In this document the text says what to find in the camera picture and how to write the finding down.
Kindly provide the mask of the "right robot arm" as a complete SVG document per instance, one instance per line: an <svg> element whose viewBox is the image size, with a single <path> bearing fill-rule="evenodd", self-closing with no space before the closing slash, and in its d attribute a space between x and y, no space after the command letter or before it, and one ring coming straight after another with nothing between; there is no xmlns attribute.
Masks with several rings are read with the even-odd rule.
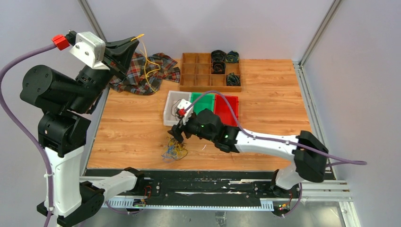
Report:
<svg viewBox="0 0 401 227"><path fill-rule="evenodd" d="M276 197L283 197L304 180L321 183L325 178L328 150L309 131L288 136L256 133L223 124L218 115L205 109L198 114L185 114L168 133L179 143L195 135L226 153L254 152L289 160L290 165L276 170L271 180L270 191Z"/></svg>

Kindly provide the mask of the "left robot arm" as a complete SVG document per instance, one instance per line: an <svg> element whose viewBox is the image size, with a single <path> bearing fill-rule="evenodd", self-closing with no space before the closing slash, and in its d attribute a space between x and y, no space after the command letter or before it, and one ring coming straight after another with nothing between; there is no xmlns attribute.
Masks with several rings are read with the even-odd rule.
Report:
<svg viewBox="0 0 401 227"><path fill-rule="evenodd" d="M138 44L135 36L105 42L91 32L56 35L42 51L69 49L84 68L72 79L49 66L36 65L23 78L20 98L43 112L38 123L38 144L47 158L47 191L37 211L47 218L56 216L60 227L89 219L104 202L122 192L144 192L143 173L131 167L100 181L79 180L91 123L85 115L95 110L114 76L125 76Z"/></svg>

